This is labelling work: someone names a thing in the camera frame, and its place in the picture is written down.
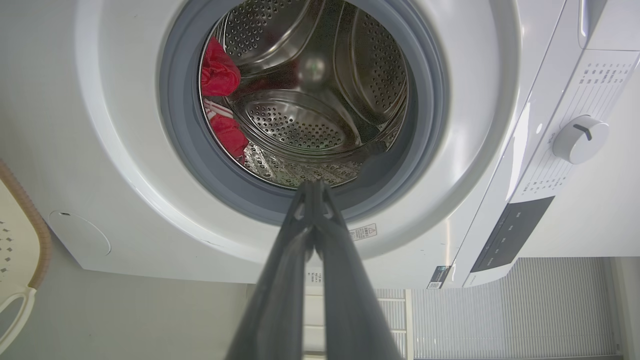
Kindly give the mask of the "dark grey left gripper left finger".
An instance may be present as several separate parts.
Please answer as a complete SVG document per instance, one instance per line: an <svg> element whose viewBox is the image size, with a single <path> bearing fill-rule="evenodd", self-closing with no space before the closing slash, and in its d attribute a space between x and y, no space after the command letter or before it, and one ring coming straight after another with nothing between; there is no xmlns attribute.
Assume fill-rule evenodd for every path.
<svg viewBox="0 0 640 360"><path fill-rule="evenodd" d="M295 192L253 294L235 331L227 360L301 360L303 358L306 263L311 212L306 208L313 184Z"/></svg>

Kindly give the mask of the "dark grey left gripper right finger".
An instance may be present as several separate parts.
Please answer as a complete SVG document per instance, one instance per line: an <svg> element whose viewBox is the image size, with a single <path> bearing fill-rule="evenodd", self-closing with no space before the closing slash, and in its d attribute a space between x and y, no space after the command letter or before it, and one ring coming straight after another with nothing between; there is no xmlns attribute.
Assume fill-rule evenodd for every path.
<svg viewBox="0 0 640 360"><path fill-rule="evenodd" d="M401 355L345 219L322 181L305 183L311 241L323 263L326 357L399 360Z"/></svg>

